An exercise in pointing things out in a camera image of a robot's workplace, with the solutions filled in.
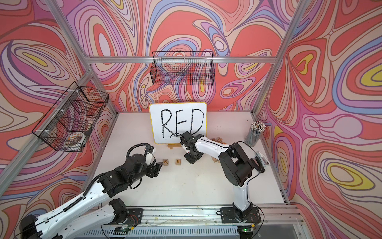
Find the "swirling pattern wall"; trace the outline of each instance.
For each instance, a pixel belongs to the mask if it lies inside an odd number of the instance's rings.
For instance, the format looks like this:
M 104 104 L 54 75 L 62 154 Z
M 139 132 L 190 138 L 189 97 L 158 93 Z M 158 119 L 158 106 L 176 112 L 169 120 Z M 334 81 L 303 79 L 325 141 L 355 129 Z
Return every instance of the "swirling pattern wall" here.
M 382 238 L 382 2 L 315 0 L 257 112 L 314 238 Z
M 84 69 L 43 0 L 2 1 L 0 22 L 1 173 Z M 1 239 L 13 238 L 24 216 L 50 211 L 78 194 L 111 120 L 106 108 L 81 153 L 38 148 L 0 198 Z
M 117 111 L 148 111 L 152 103 L 204 101 L 208 109 L 251 110 L 270 64 L 230 63 L 226 76 L 215 75 L 213 86 L 152 85 L 150 64 L 95 63 Z
M 187 47 L 243 56 L 264 49 L 275 55 L 294 5 L 291 0 L 85 0 L 64 2 L 62 10 L 88 55 L 150 56 L 154 50 Z
M 157 50 L 212 50 L 215 56 L 275 56 L 293 1 L 64 2 L 80 45 L 93 56 L 150 56 Z M 151 103 L 204 101 L 209 110 L 250 110 L 269 64 L 216 64 L 214 86 L 153 86 L 149 64 L 94 64 L 118 111 Z

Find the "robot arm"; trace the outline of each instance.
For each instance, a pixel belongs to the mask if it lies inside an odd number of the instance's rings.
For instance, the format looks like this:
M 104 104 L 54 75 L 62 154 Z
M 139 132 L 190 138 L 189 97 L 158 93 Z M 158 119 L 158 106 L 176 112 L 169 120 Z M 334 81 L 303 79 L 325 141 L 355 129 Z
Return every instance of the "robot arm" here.
M 113 199 L 106 206 L 78 217 L 60 230 L 53 239 L 73 239 L 87 232 L 90 228 L 104 224 L 125 223 L 129 211 L 121 199 Z
M 185 158 L 189 163 L 195 163 L 204 153 L 220 160 L 226 178 L 233 185 L 235 218 L 243 221 L 252 207 L 247 198 L 247 181 L 252 177 L 254 168 L 264 172 L 264 168 L 259 167 L 262 164 L 260 158 L 255 157 L 256 163 L 254 159 L 248 158 L 238 143 L 225 145 L 211 141 L 201 134 L 193 136 L 185 132 L 180 140 L 183 149 L 187 152 Z
M 130 156 L 131 150 L 139 146 L 146 146 L 144 155 L 134 154 Z M 157 177 L 163 163 L 155 163 L 156 160 L 151 163 L 153 152 L 154 147 L 148 143 L 133 146 L 129 149 L 123 165 L 95 177 L 83 193 L 50 212 L 38 217 L 28 215 L 23 218 L 20 223 L 21 238 L 54 238 L 60 231 L 65 230 L 68 223 L 90 208 L 114 197 L 128 187 L 131 188 L 134 182 L 142 180 L 145 175 L 150 178 Z

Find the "cable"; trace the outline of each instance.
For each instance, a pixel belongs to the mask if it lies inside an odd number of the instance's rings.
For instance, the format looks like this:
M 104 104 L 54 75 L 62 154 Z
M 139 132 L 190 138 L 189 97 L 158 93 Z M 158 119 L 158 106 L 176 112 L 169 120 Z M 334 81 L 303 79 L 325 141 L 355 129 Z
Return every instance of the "cable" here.
M 248 144 L 246 144 L 246 143 L 243 142 L 243 141 L 237 141 L 237 143 L 239 143 L 239 142 L 242 142 L 242 143 L 244 143 L 245 145 L 247 145 L 248 147 L 250 147 L 250 148 L 252 149 L 252 151 L 255 153 L 255 157 L 257 156 L 256 151 L 255 151 L 251 146 L 249 146 Z M 247 201 L 249 201 L 249 202 L 251 202 L 251 201 L 250 201 L 249 198 L 248 198 L 248 184 L 249 184 L 249 182 L 250 182 L 252 179 L 254 179 L 255 177 L 259 176 L 260 173 L 261 173 L 261 171 L 262 171 L 263 169 L 264 169 L 264 165 L 261 163 L 261 169 L 260 169 L 259 173 L 258 173 L 256 176 L 254 176 L 253 178 L 251 178 L 251 179 L 247 182 L 246 192 L 247 192 Z
M 255 205 L 255 206 L 256 206 L 258 209 L 260 209 L 261 213 L 263 214 L 263 221 L 261 222 L 261 225 L 260 225 L 259 229 L 257 230 L 257 232 L 251 237 L 251 239 L 254 238 L 254 237 L 257 235 L 257 233 L 260 231 L 261 226 L 263 225 L 263 223 L 264 223 L 264 221 L 265 221 L 265 214 L 264 214 L 264 212 L 261 210 L 261 208 L 260 208 L 259 206 L 257 206 L 257 205 Z
M 172 138 L 171 136 L 173 136 L 173 135 L 175 135 L 175 136 L 178 136 L 178 135 L 182 136 L 180 133 L 173 133 L 172 135 L 170 135 L 170 138 Z
M 131 188 L 131 184 L 130 184 L 130 185 L 129 185 L 130 189 L 136 189 L 136 188 L 141 184 L 141 182 L 142 182 L 142 178 L 141 178 L 141 180 L 139 181 L 138 185 L 137 185 L 136 187 L 133 187 L 133 188 Z
M 156 162 L 157 160 L 155 159 L 155 157 L 154 157 L 154 161 L 149 165 L 149 166 L 147 166 L 147 168 L 151 168 L 152 166 L 154 166 L 154 164 L 155 164 L 155 162 Z
M 93 184 L 94 184 L 100 177 L 102 177 L 102 176 L 105 175 L 105 174 L 106 174 L 106 173 L 103 172 L 103 173 L 97 175 L 97 176 L 96 176 L 96 177 L 89 183 L 89 185 L 87 186 L 87 188 L 86 188 L 85 191 L 84 191 L 83 196 L 86 196 L 86 194 L 89 192 L 89 190 L 90 190 L 90 188 L 93 186 Z
M 227 216 L 225 213 L 223 213 L 223 212 L 220 211 L 220 210 L 217 211 L 216 214 L 218 214 L 219 216 L 220 216 L 220 215 L 226 216 L 226 217 L 228 217 L 229 219 L 235 219 L 235 218 L 233 218 L 233 217 L 229 217 L 229 216 Z
M 130 153 L 133 149 L 138 148 L 140 146 L 151 146 L 149 143 L 139 143 L 137 145 L 132 146 L 126 153 L 126 158 L 130 156 Z
M 48 222 L 50 219 L 52 219 L 52 218 L 54 218 L 55 216 L 61 214 L 62 212 L 64 212 L 64 211 L 61 211 L 61 212 L 57 213 L 57 214 L 54 215 L 54 216 L 51 216 L 50 218 L 48 218 L 48 219 L 46 219 L 46 220 L 40 222 L 40 223 L 37 224 L 37 225 L 34 225 L 34 226 L 30 227 L 30 228 L 27 228 L 27 229 L 22 230 L 19 234 L 16 234 L 15 236 L 13 236 L 13 238 L 16 238 L 16 236 L 20 235 L 21 233 L 23 233 L 23 232 L 25 232 L 25 231 L 28 231 L 28 230 L 30 230 L 30 229 L 32 229 L 32 228 L 35 228 L 35 227 L 37 227 L 38 225 L 40 225 L 40 224 L 42 224 L 42 223 L 44 223 L 44 222 Z
M 104 229 L 102 228 L 102 225 L 101 225 L 101 230 L 102 230 L 102 233 L 104 234 L 104 236 L 105 236 L 107 239 L 110 239 L 110 238 L 107 237 L 107 235 L 105 234 Z
M 217 143 L 214 143 L 214 142 L 212 142 L 212 141 L 207 141 L 207 140 L 204 140 L 204 139 L 202 139 L 202 138 L 200 138 L 200 140 L 203 140 L 204 142 L 208 142 L 208 143 L 213 143 L 214 145 L 217 145 L 217 146 L 219 146 L 219 147 L 221 147 L 221 148 L 230 148 L 230 146 L 228 146 L 228 147 L 222 147 L 221 145 L 218 145 Z
M 129 214 L 129 216 L 133 219 L 133 221 L 134 221 L 133 226 L 134 226 L 134 225 L 135 225 L 135 219 L 134 219 L 134 217 L 132 217 L 130 214 Z
M 137 218 L 137 216 L 135 216 L 135 215 L 133 215 L 136 219 L 137 219 L 137 223 L 135 224 L 135 225 L 133 225 L 133 227 L 136 227 L 136 226 L 138 226 L 138 224 L 139 224 L 139 220 L 138 220 L 138 218 Z

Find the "wooden stand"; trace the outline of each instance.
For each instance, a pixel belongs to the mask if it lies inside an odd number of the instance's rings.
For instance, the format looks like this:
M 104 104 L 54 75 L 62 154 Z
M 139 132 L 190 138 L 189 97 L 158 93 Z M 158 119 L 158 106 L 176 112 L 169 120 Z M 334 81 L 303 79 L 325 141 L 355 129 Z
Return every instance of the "wooden stand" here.
M 179 147 L 182 147 L 182 145 L 180 143 L 168 143 L 167 144 L 167 147 L 169 149 L 172 149 L 172 148 L 179 148 Z

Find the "black wire basket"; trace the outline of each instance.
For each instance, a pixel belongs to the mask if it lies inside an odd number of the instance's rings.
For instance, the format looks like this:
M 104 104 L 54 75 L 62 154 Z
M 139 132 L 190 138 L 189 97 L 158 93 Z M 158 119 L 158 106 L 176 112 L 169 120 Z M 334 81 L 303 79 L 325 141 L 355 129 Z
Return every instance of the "black wire basket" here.
M 213 85 L 215 67 L 212 51 L 152 52 L 153 85 Z
M 41 133 L 32 133 L 55 151 L 82 152 L 108 100 L 103 91 L 78 86 Z

